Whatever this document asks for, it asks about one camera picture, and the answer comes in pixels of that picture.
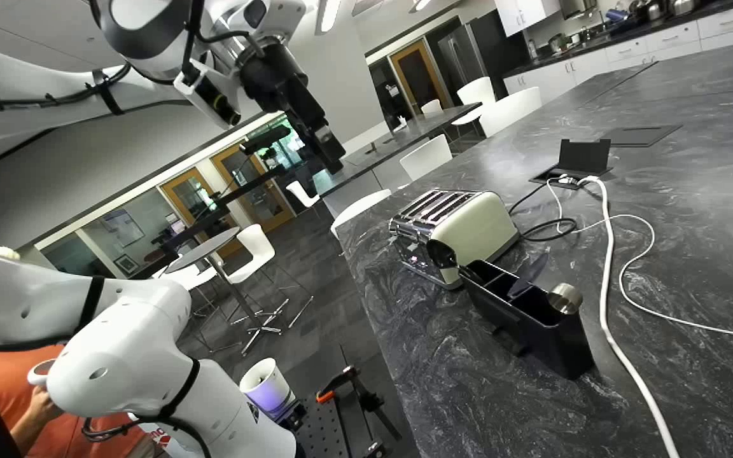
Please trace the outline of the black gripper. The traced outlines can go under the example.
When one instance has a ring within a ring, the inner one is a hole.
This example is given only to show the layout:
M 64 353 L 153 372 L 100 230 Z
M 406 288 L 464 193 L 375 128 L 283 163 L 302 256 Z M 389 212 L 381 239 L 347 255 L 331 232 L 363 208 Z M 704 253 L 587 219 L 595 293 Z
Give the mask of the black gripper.
M 302 163 L 310 175 L 340 170 L 344 146 L 326 124 L 326 111 L 307 88 L 307 77 L 280 40 L 261 43 L 240 69 L 243 93 L 264 111 L 284 111 L 301 129 Z

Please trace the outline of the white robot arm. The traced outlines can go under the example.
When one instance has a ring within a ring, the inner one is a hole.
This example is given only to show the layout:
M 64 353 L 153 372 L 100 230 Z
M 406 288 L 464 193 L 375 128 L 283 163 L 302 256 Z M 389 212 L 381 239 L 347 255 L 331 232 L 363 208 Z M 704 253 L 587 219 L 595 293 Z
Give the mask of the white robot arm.
M 287 53 L 305 0 L 90 0 L 107 43 L 222 128 L 236 100 L 296 120 L 327 169 L 344 148 Z M 76 417 L 128 413 L 196 458 L 297 458 L 297 437 L 212 359 L 179 349 L 191 295 L 171 279 L 86 278 L 0 256 L 0 350 L 53 343 L 51 401 Z

